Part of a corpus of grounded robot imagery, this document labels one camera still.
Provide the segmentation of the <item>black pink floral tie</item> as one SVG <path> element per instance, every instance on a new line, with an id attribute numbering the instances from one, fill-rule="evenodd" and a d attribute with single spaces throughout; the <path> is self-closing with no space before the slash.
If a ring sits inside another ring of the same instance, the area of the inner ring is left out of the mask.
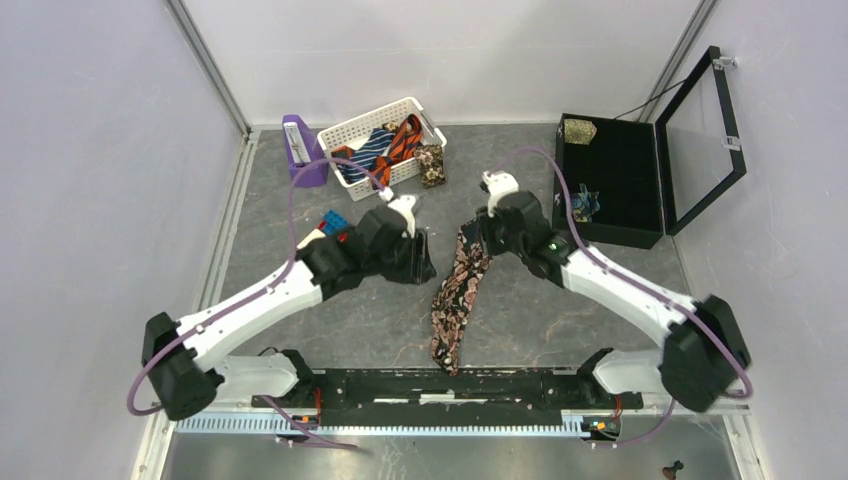
<path id="1" fill-rule="evenodd" d="M 452 270 L 441 282 L 430 308 L 430 356 L 450 376 L 459 373 L 461 343 L 491 261 L 484 248 L 480 222 L 463 224 L 457 234 Z"/>

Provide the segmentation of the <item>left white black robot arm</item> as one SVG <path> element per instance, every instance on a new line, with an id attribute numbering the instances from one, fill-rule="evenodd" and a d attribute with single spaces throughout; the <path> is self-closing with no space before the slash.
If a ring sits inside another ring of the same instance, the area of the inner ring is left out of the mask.
<path id="1" fill-rule="evenodd" d="M 265 279 L 203 311 L 173 319 L 160 312 L 145 323 L 142 371 L 126 401 L 134 404 L 142 380 L 171 421 L 190 418 L 211 405 L 234 376 L 229 354 L 278 321 L 356 289 L 368 277 L 421 285 L 435 276 L 427 233 L 416 225 L 417 199 L 402 195 L 368 210 L 341 231 L 314 239 Z"/>

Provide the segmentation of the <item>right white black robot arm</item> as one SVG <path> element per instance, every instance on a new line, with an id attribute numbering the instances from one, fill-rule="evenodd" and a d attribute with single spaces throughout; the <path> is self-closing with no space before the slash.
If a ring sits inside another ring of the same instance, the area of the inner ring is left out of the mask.
<path id="1" fill-rule="evenodd" d="M 549 225 L 536 196 L 516 191 L 475 212 L 487 254 L 510 253 L 534 276 L 587 297 L 656 344 L 642 351 L 607 349 L 587 360 L 580 400 L 602 408 L 618 393 L 667 393 L 693 412 L 708 411 L 751 364 L 731 306 L 710 295 L 695 300 L 621 269 L 597 248 Z"/>

